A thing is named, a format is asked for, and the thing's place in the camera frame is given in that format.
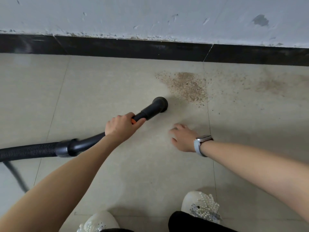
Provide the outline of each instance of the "black pants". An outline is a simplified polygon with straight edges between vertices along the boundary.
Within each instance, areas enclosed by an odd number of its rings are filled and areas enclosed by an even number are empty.
[[[179,231],[222,231],[222,232],[236,232],[235,230],[226,228],[213,222],[209,222],[202,218],[196,218],[184,212],[174,212],[168,220],[168,230],[170,232]],[[133,232],[126,229],[107,229],[102,232]]]

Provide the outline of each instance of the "hand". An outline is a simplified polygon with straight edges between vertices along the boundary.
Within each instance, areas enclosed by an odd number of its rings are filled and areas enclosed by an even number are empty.
[[[174,124],[175,128],[169,131],[175,138],[172,138],[172,144],[180,151],[195,152],[194,140],[198,134],[189,129],[187,125]]]
[[[133,112],[129,112],[124,116],[117,116],[108,121],[105,125],[105,135],[113,135],[120,143],[129,139],[142,125],[146,119],[142,118],[136,122],[131,123],[131,118],[134,116]]]

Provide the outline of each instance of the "smartwatch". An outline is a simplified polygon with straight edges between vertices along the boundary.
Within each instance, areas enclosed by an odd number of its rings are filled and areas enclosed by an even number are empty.
[[[203,142],[209,141],[209,140],[213,140],[213,138],[211,137],[211,135],[203,135],[200,137],[197,137],[194,140],[194,149],[196,151],[196,153],[202,157],[207,157],[206,155],[204,155],[201,151],[201,144]]]

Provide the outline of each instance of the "white wall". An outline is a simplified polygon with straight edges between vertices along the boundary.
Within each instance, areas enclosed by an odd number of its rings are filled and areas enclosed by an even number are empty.
[[[0,33],[309,48],[309,0],[0,0]]]

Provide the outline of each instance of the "black baseboard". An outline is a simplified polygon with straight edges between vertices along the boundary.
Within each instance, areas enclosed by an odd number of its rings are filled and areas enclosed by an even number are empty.
[[[0,53],[309,66],[309,49],[0,34]]]

